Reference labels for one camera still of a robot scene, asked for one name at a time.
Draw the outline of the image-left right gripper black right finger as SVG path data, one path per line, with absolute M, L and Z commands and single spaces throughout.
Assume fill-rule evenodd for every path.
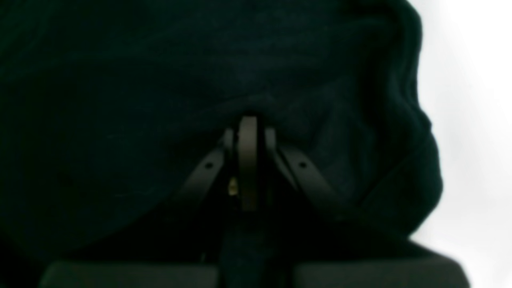
M 258 132 L 286 288 L 468 288 L 462 267 L 342 200 L 299 149 Z

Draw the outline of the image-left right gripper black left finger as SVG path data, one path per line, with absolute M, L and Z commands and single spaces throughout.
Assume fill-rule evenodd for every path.
M 236 236 L 258 217 L 258 118 L 227 128 L 178 192 L 127 231 L 54 262 L 40 288 L 242 288 Z

